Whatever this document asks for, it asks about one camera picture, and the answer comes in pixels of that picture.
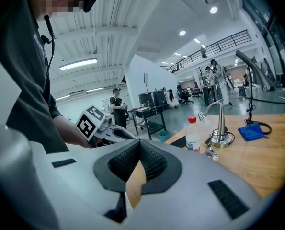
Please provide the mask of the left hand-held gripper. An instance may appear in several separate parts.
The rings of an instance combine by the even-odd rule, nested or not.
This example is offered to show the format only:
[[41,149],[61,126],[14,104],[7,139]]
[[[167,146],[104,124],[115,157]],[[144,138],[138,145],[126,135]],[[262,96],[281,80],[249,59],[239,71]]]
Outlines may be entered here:
[[94,105],[84,110],[76,122],[77,130],[92,147],[106,146],[134,139],[135,136]]

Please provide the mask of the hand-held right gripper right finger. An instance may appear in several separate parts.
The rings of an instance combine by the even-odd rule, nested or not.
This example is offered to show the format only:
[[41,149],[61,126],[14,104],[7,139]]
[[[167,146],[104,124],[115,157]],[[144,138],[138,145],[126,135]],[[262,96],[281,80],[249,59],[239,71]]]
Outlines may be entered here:
[[206,155],[141,140],[140,159],[153,151],[163,171],[142,187],[125,219],[131,230],[247,230],[256,220],[258,193],[235,173]]

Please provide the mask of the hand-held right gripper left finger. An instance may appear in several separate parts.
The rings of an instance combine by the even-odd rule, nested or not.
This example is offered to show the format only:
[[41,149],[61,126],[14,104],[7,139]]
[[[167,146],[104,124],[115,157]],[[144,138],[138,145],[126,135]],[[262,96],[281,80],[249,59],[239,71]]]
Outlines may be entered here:
[[34,188],[31,209],[37,230],[138,230],[140,220],[126,213],[125,182],[109,160],[139,143],[137,139],[107,147],[46,154],[31,142]]

